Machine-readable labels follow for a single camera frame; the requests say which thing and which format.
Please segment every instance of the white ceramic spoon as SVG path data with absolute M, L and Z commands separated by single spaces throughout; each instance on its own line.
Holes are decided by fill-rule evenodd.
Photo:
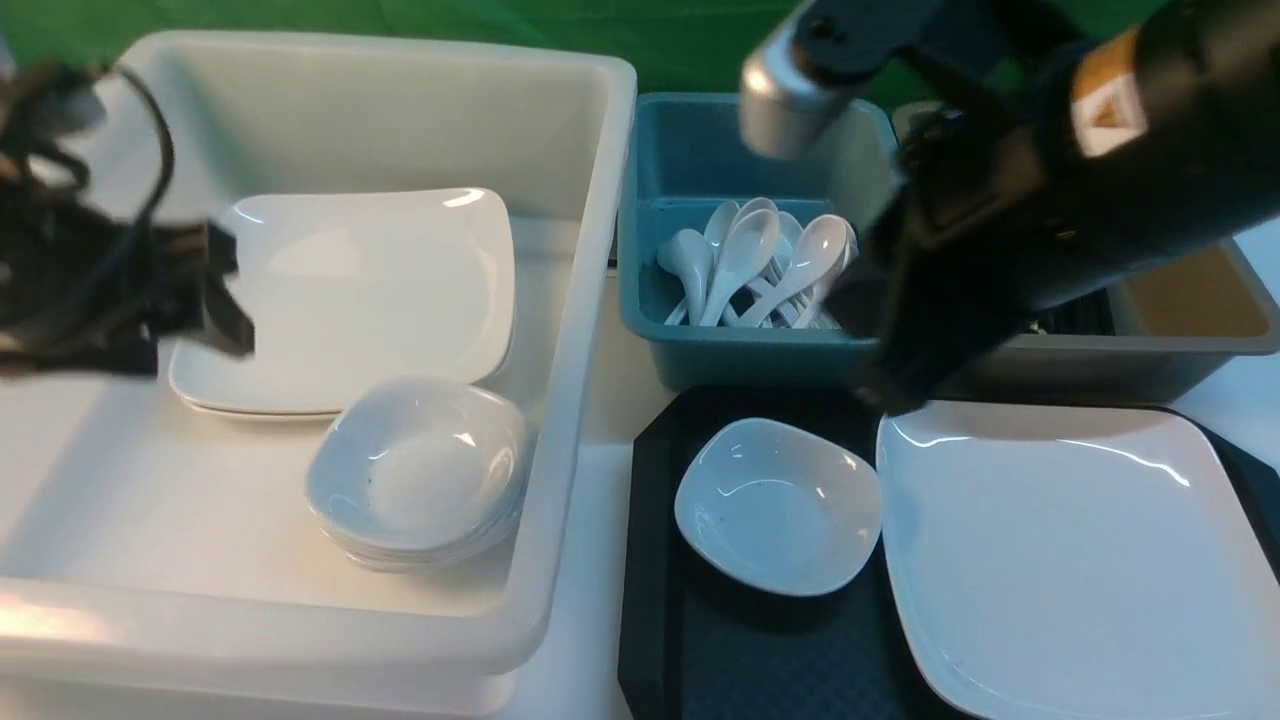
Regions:
M 778 284 L 787 268 L 791 266 L 791 255 L 795 254 L 796 242 L 804 234 L 804 225 L 791 213 L 778 213 L 778 249 L 773 251 L 773 260 L 764 270 L 764 279 Z
M 746 290 L 750 290 L 751 295 L 759 299 L 763 297 L 764 293 L 773 290 L 773 286 L 769 284 L 764 278 L 753 278 L 751 282 L 746 283 Z M 787 327 L 794 325 L 796 319 L 800 318 L 800 310 L 786 302 L 778 306 L 778 314 L 782 315 L 782 319 L 787 323 Z M 689 302 L 681 300 L 680 304 L 677 304 L 676 307 L 671 311 L 671 314 L 667 315 L 667 320 L 663 324 L 678 325 L 680 323 L 684 323 L 685 318 L 687 316 L 689 316 Z M 723 320 L 726 325 L 736 327 L 737 313 L 735 313 L 731 306 L 726 305 L 724 313 L 721 314 L 721 320 Z
M 840 273 L 858 258 L 858 233 L 854 232 L 854 225 L 849 224 L 849 220 L 840 218 L 838 215 L 823 215 L 823 218 L 837 218 L 845 224 L 845 256 L 840 265 L 831 269 L 826 277 L 814 283 L 809 290 L 809 297 L 805 300 L 804 310 L 800 313 L 800 318 L 791 324 L 794 329 L 804 329 L 808 327 L 815 327 L 819 329 L 837 329 L 838 325 L 832 322 L 826 313 L 822 311 L 822 301 L 827 299 L 827 292 L 831 286 L 840 278 Z
M 726 200 L 719 204 L 719 208 L 716 208 L 710 219 L 707 220 L 707 229 L 703 231 L 703 237 L 707 238 L 707 245 L 712 246 L 713 256 L 719 256 L 719 249 L 724 245 L 724 238 L 728 237 L 728 228 L 733 225 L 736 218 L 737 202 Z
M 714 263 L 710 246 L 694 229 L 677 232 L 658 249 L 658 265 L 680 278 L 680 283 L 685 286 L 689 310 L 695 318 L 701 318 L 707 307 L 707 288 Z
M 712 288 L 707 293 L 707 307 L 698 320 L 700 327 L 709 328 L 719 322 L 733 293 L 764 272 L 777 246 L 777 213 L 756 210 L 733 225 L 716 260 Z
M 778 215 L 778 206 L 772 200 L 768 197 L 754 197 L 739 208 L 737 214 L 733 215 L 733 222 L 728 225 L 728 232 L 733 232 L 733 225 L 741 223 L 748 215 L 755 213 L 756 210 L 768 210 L 769 213 Z
M 772 292 L 742 313 L 739 325 L 748 328 L 759 325 L 778 305 L 820 282 L 832 268 L 840 268 L 846 243 L 844 218 L 823 215 L 809 223 L 796 242 L 795 255 L 786 274 Z

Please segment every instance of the yellow warning sticker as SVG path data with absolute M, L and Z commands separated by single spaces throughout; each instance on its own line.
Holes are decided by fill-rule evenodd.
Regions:
M 1137 28 L 1091 53 L 1075 70 L 1071 122 L 1087 158 L 1101 158 L 1147 132 L 1134 59 Z

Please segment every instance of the green screen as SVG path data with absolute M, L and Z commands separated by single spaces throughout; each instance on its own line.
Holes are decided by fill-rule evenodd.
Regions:
M 1165 0 L 1060 0 L 1112 35 Z M 792 8 L 780 0 L 0 0 L 0 35 L 19 61 L 119 56 L 166 28 L 293 29 L 532 45 L 617 55 L 641 92 L 737 88 L 744 56 Z M 925 97 L 891 68 L 868 94 L 886 106 Z

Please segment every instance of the teal plastic bin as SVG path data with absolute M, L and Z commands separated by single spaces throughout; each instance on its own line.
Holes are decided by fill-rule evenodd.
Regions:
M 805 158 L 771 161 L 739 140 L 736 95 L 639 99 L 618 205 L 620 305 L 631 332 L 649 341 L 664 384 L 844 383 L 873 340 L 838 331 L 663 325 L 684 291 L 655 258 L 680 228 L 705 227 L 723 200 L 765 196 L 801 223 L 838 213 L 865 231 L 896 191 L 896 145 L 884 113 L 855 102 Z M 1280 350 L 1280 309 L 1231 240 L 1112 286 L 1101 302 L 1114 334 L 1019 336 L 945 395 L 1169 402 L 1238 355 Z
M 863 231 L 897 188 L 896 147 L 888 117 L 869 102 L 852 104 L 804 158 L 781 163 L 742 145 L 737 95 L 640 96 L 618 206 L 620 305 L 649 341 L 663 384 L 837 383 L 874 347 L 838 331 L 663 325 L 684 291 L 655 258 L 676 231 L 704 228 L 724 200 L 764 196 L 801 224 L 837 213 Z

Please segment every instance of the white table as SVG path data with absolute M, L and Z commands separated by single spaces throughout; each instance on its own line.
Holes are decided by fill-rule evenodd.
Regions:
M 1280 222 L 1240 237 L 1245 255 L 1280 296 Z M 611 283 L 596 338 L 595 368 L 556 591 L 550 630 L 521 671 L 498 720 L 626 720 L 614 680 L 626 552 L 631 439 L 671 393 L 654 374 L 644 342 L 621 323 Z M 1175 407 L 1280 468 L 1280 356 L 1239 359 Z M 12 720 L 392 720 L 399 714 L 195 697 L 65 683 L 0 679 L 0 717 Z

